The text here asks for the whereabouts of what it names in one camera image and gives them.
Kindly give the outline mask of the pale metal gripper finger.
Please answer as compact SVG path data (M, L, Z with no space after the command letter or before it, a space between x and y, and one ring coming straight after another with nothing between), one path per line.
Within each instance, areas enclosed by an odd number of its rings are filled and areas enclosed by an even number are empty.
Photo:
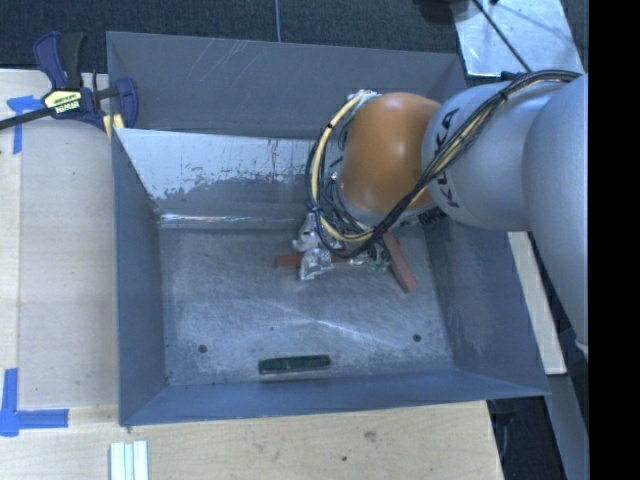
M316 218L313 213L308 213L304 218L297 237L292 241L292 246L297 252L306 253L321 245L316 229Z
M327 273L334 268L329 250L316 247L306 251L298 268L298 279L308 281L316 276Z

